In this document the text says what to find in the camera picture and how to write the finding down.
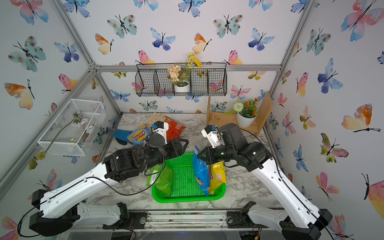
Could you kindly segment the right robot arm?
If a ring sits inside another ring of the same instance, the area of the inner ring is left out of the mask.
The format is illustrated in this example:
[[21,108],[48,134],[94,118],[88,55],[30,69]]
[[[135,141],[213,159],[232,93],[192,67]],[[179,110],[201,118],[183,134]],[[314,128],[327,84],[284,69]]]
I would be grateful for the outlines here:
[[280,232],[286,240],[320,239],[321,231],[333,219],[332,214],[311,203],[284,176],[262,143],[249,143],[234,123],[220,128],[208,125],[201,133],[210,146],[198,154],[200,160],[207,165],[236,161],[237,167],[243,167],[256,176],[283,206],[281,210],[273,210],[250,201],[239,212],[242,219]]

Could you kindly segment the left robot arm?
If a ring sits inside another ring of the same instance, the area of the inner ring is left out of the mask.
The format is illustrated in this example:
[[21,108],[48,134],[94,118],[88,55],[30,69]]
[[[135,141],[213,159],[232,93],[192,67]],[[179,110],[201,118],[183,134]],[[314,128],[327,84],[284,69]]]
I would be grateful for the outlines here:
[[168,142],[160,134],[151,134],[144,146],[118,150],[89,172],[56,190],[35,191],[32,204],[37,212],[30,216],[29,229],[36,232],[36,236],[44,237],[64,233],[75,225],[131,229],[133,220],[126,204],[89,207],[83,201],[106,187],[111,189],[117,183],[183,155],[188,144],[187,139],[175,138]]

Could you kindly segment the green chip bag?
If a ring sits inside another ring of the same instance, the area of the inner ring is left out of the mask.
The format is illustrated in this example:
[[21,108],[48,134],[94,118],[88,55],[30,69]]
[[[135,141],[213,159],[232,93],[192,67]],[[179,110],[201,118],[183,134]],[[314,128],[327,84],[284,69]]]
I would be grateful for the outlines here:
[[150,169],[147,186],[152,186],[165,197],[170,197],[174,183],[174,173],[166,163]]

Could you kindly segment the blue tomato chip bag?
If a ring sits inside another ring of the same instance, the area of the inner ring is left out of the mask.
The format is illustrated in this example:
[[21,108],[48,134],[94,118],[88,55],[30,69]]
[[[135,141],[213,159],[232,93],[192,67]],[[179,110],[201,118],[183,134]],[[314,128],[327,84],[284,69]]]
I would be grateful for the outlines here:
[[193,156],[193,171],[195,179],[203,191],[203,193],[208,197],[210,195],[210,172],[206,163],[198,158],[200,149],[195,146],[194,156]]

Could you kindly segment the yellow chip bag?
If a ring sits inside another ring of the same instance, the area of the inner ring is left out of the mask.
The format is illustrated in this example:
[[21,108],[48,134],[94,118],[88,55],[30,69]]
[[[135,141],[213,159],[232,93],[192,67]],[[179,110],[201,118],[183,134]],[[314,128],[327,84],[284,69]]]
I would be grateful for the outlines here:
[[223,162],[219,162],[213,165],[210,165],[210,189],[209,193],[211,195],[215,194],[215,191],[222,186],[222,184],[227,183],[226,178],[226,169]]

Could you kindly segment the blue lime chip bag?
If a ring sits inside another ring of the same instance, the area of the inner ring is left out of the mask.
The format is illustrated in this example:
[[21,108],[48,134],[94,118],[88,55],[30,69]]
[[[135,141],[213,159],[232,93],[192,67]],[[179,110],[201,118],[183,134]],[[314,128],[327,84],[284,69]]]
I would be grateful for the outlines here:
[[127,141],[133,145],[141,145],[151,134],[151,131],[147,128],[134,130],[128,134]]

